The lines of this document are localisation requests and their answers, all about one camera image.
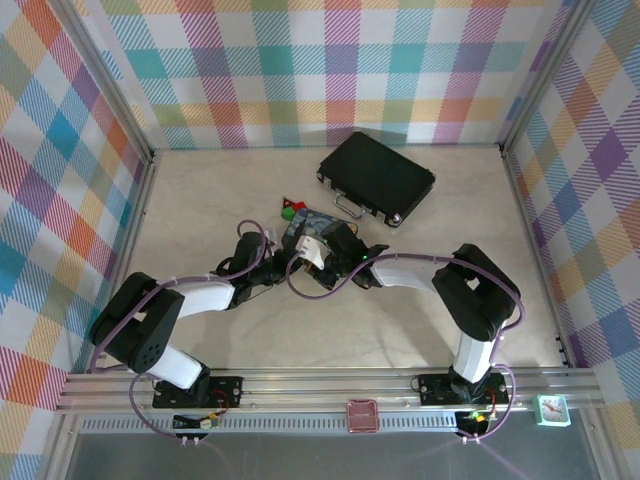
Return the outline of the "starry night card box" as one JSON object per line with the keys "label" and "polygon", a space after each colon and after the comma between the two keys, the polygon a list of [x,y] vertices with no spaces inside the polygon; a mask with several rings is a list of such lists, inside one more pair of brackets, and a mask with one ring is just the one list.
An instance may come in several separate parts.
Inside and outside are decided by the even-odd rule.
{"label": "starry night card box", "polygon": [[337,224],[347,225],[353,232],[353,235],[357,236],[358,226],[355,223],[316,210],[302,208],[295,213],[281,238],[282,249],[288,253],[295,252],[295,245],[299,239],[297,233],[301,236],[312,237],[322,242],[327,249],[331,249],[328,241],[323,236],[323,232],[327,228],[332,229],[333,225]]}

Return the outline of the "pink square box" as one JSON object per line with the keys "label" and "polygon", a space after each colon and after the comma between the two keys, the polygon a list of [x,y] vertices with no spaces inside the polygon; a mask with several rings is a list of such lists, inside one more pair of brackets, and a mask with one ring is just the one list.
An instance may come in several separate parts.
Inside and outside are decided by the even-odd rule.
{"label": "pink square box", "polygon": [[347,430],[352,434],[379,430],[378,405],[373,399],[353,399],[346,404]]}

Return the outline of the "green square clock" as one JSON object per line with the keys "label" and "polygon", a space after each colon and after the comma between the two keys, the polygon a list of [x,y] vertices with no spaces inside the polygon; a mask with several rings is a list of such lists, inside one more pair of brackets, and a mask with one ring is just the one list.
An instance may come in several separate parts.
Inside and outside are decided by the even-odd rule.
{"label": "green square clock", "polygon": [[538,426],[562,428],[571,425],[567,402],[562,395],[539,394],[534,407]]}

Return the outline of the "aluminium frame rail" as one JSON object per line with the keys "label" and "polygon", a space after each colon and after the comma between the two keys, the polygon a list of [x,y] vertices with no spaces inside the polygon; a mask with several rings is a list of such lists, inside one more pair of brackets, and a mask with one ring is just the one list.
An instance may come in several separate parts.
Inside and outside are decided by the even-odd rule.
{"label": "aluminium frame rail", "polygon": [[[214,376],[243,378],[240,406],[233,413],[345,412],[349,400],[374,400],[380,412],[419,411],[425,407],[414,379],[443,368],[282,368],[214,370]],[[533,408],[538,394],[562,395],[571,409],[602,407],[604,398],[589,369],[514,368],[506,379],[515,411]],[[126,372],[72,374],[56,406],[58,414],[116,414],[132,411]]]}

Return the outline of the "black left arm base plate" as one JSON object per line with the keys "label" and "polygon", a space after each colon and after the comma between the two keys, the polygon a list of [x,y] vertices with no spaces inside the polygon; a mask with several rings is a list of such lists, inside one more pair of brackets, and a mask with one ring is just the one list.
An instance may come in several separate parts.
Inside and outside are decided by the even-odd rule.
{"label": "black left arm base plate", "polygon": [[154,385],[152,407],[155,409],[238,408],[243,378],[238,376],[205,376],[189,389],[167,382]]}

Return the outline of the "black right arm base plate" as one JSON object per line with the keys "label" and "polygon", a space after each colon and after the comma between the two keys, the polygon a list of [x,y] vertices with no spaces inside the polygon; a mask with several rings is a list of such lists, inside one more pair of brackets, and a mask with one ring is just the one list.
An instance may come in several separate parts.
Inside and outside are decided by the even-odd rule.
{"label": "black right arm base plate", "polygon": [[489,371],[478,382],[469,382],[450,370],[446,374],[417,376],[417,390],[422,406],[506,405],[509,394],[505,378]]}

